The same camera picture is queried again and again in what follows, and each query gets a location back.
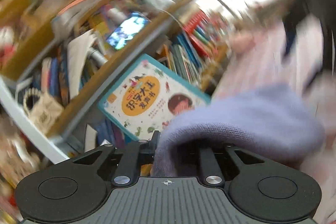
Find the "purple and pink sweater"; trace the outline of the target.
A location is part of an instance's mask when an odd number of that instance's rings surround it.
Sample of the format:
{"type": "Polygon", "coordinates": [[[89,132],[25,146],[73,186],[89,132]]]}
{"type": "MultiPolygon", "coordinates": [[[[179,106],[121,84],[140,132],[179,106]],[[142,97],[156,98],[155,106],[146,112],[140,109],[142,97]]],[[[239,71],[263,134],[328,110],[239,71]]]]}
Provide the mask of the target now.
{"type": "Polygon", "coordinates": [[[159,138],[153,176],[177,176],[177,148],[194,140],[233,144],[291,162],[319,150],[325,130],[287,84],[264,86],[174,117],[159,138]]]}

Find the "children's sound book teal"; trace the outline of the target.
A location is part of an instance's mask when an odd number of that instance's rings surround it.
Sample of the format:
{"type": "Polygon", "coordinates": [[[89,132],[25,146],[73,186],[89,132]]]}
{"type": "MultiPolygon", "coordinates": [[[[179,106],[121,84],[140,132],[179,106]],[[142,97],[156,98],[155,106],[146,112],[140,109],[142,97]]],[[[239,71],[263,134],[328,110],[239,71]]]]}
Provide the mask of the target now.
{"type": "Polygon", "coordinates": [[[210,101],[210,96],[143,54],[104,94],[98,108],[131,140],[149,140],[178,114],[210,101]]]}

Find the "white quilted pearl handbag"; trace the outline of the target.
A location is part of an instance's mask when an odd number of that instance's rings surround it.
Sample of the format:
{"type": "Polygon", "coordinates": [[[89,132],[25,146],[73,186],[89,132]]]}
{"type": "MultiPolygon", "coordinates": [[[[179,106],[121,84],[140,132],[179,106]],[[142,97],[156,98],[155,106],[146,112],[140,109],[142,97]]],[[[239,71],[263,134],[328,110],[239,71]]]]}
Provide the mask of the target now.
{"type": "Polygon", "coordinates": [[[64,107],[50,94],[29,88],[23,96],[23,110],[35,127],[47,135],[64,107]]]}

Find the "pink checkered tablecloth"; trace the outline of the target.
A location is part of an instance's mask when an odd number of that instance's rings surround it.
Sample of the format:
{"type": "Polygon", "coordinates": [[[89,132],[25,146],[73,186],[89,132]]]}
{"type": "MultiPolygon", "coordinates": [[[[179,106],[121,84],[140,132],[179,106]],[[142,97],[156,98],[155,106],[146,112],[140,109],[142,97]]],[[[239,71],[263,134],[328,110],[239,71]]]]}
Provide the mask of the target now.
{"type": "MultiPolygon", "coordinates": [[[[256,37],[256,45],[234,57],[224,72],[213,98],[224,98],[272,83],[287,83],[301,94],[322,60],[322,30],[319,20],[309,15],[297,26],[296,43],[283,61],[285,31],[278,22],[256,37]]],[[[303,96],[308,108],[326,130],[326,142],[301,165],[322,189],[322,200],[314,219],[335,223],[335,73],[318,76],[303,96]]]]}

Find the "pink plush toy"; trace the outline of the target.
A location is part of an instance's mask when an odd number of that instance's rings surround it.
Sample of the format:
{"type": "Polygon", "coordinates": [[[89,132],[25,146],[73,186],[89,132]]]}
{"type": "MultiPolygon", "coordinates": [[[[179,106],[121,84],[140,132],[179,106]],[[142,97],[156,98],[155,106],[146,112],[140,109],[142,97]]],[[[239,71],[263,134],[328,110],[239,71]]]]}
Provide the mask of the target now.
{"type": "Polygon", "coordinates": [[[242,55],[255,46],[254,35],[249,31],[236,32],[229,37],[231,50],[236,55],[242,55]]]}

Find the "smartphone on shelf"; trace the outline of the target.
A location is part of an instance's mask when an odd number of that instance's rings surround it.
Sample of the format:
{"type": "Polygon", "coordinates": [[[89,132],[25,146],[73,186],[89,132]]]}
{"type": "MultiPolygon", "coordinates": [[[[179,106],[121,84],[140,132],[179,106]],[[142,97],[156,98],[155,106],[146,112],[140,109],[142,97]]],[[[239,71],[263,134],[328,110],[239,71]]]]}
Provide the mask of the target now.
{"type": "Polygon", "coordinates": [[[106,42],[116,51],[121,50],[138,34],[150,20],[139,12],[132,12],[112,33],[106,42]]]}

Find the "white bookshelf frame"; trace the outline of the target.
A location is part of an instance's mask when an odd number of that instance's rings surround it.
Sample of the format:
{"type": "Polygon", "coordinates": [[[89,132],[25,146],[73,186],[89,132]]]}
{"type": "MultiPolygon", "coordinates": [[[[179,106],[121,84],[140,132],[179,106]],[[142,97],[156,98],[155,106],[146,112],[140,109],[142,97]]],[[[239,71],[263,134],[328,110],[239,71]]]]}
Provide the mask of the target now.
{"type": "Polygon", "coordinates": [[[23,109],[15,102],[9,88],[1,77],[1,105],[29,141],[53,164],[68,160],[69,157],[53,141],[44,136],[29,120],[23,109]]]}

